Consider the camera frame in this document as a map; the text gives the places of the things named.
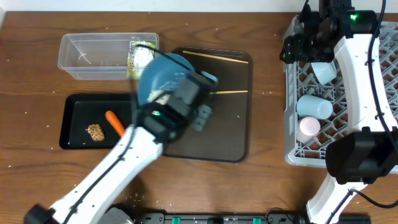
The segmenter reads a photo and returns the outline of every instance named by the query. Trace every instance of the orange carrot piece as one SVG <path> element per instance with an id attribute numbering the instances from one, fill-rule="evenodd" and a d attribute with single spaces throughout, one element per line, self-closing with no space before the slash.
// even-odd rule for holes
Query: orange carrot piece
<path id="1" fill-rule="evenodd" d="M 124 127 L 122 122 L 120 122 L 119 118 L 116 116 L 113 111 L 107 111 L 105 113 L 105 117 L 108 120 L 108 122 L 112 125 L 112 127 L 115 129 L 115 131 L 121 136 L 124 134 Z"/>

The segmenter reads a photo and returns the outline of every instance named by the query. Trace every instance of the gray dish rack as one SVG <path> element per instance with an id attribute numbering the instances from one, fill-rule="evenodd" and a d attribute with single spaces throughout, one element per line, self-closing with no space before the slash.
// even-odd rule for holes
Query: gray dish rack
<path id="1" fill-rule="evenodd" d="M 303 27 L 294 17 L 287 29 L 284 39 L 288 35 L 303 32 Z M 384 79 L 384 86 L 392 114 L 398 119 L 398 23 L 383 22 L 380 38 L 380 65 Z M 340 67 L 334 59 L 337 77 L 326 85 L 317 81 L 310 63 L 284 63 L 286 75 L 286 109 L 284 112 L 284 154 L 285 160 L 295 166 L 326 167 L 325 153 L 327 146 L 346 134 L 347 102 L 341 77 Z M 296 112 L 297 101 L 303 95 L 318 96 L 329 100 L 333 105 L 330 118 L 321 120 L 320 133 L 305 143 L 296 140 L 297 121 L 300 119 Z M 398 166 L 392 170 L 398 173 Z"/>

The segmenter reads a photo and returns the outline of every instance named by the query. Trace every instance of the green clip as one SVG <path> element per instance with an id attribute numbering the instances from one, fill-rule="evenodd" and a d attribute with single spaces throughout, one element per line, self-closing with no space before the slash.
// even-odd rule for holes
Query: green clip
<path id="1" fill-rule="evenodd" d="M 173 224 L 180 224 L 181 223 L 181 218 L 180 217 L 173 217 Z"/>
<path id="2" fill-rule="evenodd" d="M 261 218 L 253 218 L 253 224 L 261 224 Z"/>

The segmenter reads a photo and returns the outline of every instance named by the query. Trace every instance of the cookie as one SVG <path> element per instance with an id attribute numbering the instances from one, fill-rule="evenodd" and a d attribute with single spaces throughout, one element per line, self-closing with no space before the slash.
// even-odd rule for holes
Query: cookie
<path id="1" fill-rule="evenodd" d="M 99 124 L 91 124 L 87 128 L 88 134 L 90 134 L 93 141 L 104 141 L 105 135 Z"/>

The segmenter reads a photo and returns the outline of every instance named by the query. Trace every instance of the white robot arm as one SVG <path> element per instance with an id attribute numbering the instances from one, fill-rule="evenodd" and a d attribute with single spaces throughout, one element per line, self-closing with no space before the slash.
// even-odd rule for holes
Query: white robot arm
<path id="1" fill-rule="evenodd" d="M 311 12 L 306 2 L 298 19 L 304 23 L 303 33 L 285 39 L 280 59 L 292 63 L 331 62 L 336 58 L 343 76 L 348 107 L 347 136 L 328 146 L 328 174 L 306 204 L 308 222 L 337 223 L 340 213 L 355 196 L 354 190 L 360 191 L 387 175 L 398 162 L 395 150 L 398 125 L 384 90 L 378 38 L 368 52 L 373 37 L 378 36 L 382 16 L 378 21 L 373 11 L 356 11 L 350 0 L 320 0 L 319 12 Z M 382 118 L 377 113 L 372 81 Z M 394 139 L 388 136 L 386 128 Z"/>
<path id="2" fill-rule="evenodd" d="M 363 127 L 370 127 L 371 131 L 384 131 L 377 117 L 374 104 L 371 83 L 369 79 L 368 47 L 371 34 L 355 34 L 353 38 L 343 37 L 334 49 L 335 57 L 340 65 L 343 76 L 346 100 L 348 106 L 348 134 L 353 131 L 362 131 Z M 384 113 L 384 119 L 390 130 L 397 127 L 397 121 L 393 117 L 384 90 L 379 62 L 379 39 L 377 38 L 372 53 L 374 63 L 374 82 L 380 107 Z M 330 213 L 346 196 L 349 189 L 362 190 L 367 186 L 363 182 L 348 182 L 339 184 L 336 178 L 327 174 L 317 194 L 308 201 L 307 213 L 312 223 L 326 223 Z M 337 223 L 340 213 L 356 194 L 350 195 L 344 205 L 334 215 L 331 223 Z"/>
<path id="3" fill-rule="evenodd" d="M 163 143 L 177 141 L 191 123 L 196 129 L 204 125 L 211 113 L 206 103 L 217 84 L 218 79 L 210 74 L 190 70 L 178 90 L 164 92 L 151 103 L 141 105 L 136 126 L 127 128 L 98 166 L 49 210 L 40 205 L 31 208 L 24 223 L 98 223 L 127 184 L 162 154 Z"/>
<path id="4" fill-rule="evenodd" d="M 124 136 L 112 151 L 94 168 L 93 171 L 71 192 L 55 202 L 50 209 L 55 210 L 53 219 L 59 223 L 97 223 L 115 198 L 146 166 L 156 160 L 163 152 L 163 144 L 155 142 L 155 136 L 143 127 L 138 127 L 132 137 L 134 127 L 127 128 Z M 84 197 L 73 215 L 72 206 L 82 195 L 111 167 L 128 148 L 123 158 L 118 162 Z"/>

